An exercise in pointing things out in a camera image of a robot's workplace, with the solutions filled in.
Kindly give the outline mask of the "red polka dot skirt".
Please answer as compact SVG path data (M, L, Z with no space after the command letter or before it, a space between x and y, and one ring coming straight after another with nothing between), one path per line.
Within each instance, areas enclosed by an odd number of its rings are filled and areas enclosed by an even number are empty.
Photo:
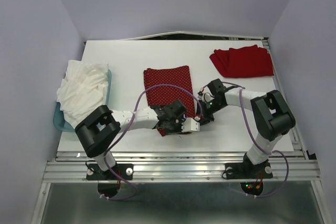
M171 69L147 68L143 72L148 107L156 109L179 100L186 107L186 116L195 116L195 100L189 66Z

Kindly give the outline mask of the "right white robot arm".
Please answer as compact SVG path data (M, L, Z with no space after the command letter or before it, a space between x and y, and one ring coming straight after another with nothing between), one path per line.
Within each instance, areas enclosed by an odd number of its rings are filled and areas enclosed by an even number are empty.
M241 170L253 177L274 152L277 142L296 126L296 119L278 90L253 92L220 79L203 86L198 94L197 116L201 125L214 121L214 114L227 106L241 108L248 134L253 142Z

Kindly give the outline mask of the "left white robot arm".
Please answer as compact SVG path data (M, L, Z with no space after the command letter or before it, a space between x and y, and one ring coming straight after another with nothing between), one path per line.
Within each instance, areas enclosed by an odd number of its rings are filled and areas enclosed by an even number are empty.
M192 118L186 115L186 107L176 100L169 105L152 105L136 111L110 110L107 105L97 107L75 128L86 156L95 161L88 166L89 179L113 179L124 175L108 150L117 135L129 130L154 129L165 134L191 131Z

